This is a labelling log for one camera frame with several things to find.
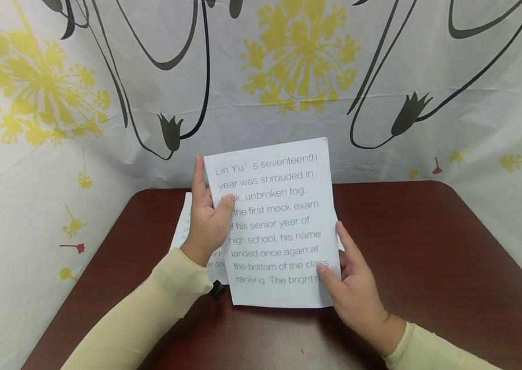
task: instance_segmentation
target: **person's left hand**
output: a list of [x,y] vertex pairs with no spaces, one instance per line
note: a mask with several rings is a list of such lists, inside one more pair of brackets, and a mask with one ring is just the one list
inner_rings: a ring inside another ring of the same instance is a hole
[[191,185],[191,226],[181,246],[184,255],[199,266],[206,267],[212,253],[228,236],[228,223],[236,201],[228,194],[214,210],[210,189],[203,183],[203,157],[195,157],[193,184]]

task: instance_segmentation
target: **curtain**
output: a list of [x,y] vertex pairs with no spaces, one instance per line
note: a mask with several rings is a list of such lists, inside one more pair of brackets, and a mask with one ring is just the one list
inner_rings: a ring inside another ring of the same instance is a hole
[[522,267],[522,0],[0,0],[0,369],[133,194],[322,136],[334,182],[444,182]]

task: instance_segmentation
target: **paper sheet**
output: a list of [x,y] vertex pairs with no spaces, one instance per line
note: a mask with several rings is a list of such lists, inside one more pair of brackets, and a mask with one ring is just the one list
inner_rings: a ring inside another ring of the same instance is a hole
[[[185,239],[187,239],[187,235],[190,230],[190,222],[191,222],[191,193],[187,192],[185,194],[185,202],[183,204],[183,209],[181,210],[181,214],[179,215],[179,222],[177,224],[177,229],[175,230],[175,235],[173,235],[173,241],[171,242],[171,248],[179,248],[183,245]],[[222,249],[218,249],[212,254],[210,261],[208,262],[208,275],[210,276],[210,281],[213,283],[218,280],[222,284],[228,284],[228,277],[226,275],[226,267],[225,262],[222,257]]]
[[214,205],[236,196],[223,245],[235,305],[317,308],[332,305],[316,273],[338,275],[326,138],[204,157]]

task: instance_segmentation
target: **arm sleeve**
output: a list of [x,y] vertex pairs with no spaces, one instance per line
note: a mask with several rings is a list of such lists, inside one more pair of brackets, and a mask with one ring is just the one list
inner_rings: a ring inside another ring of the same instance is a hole
[[172,249],[152,274],[90,330],[62,370],[135,370],[212,288],[207,270]]
[[390,370],[499,370],[413,323],[384,361]]

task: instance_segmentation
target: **brown table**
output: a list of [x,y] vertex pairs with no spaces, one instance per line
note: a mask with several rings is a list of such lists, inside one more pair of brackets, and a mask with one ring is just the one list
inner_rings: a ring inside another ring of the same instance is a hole
[[[335,209],[386,307],[505,370],[522,369],[522,270],[449,187],[336,184]],[[59,369],[83,336],[167,253],[185,190],[125,207],[25,370]],[[385,369],[332,308],[233,307],[199,299],[149,356],[152,369]]]

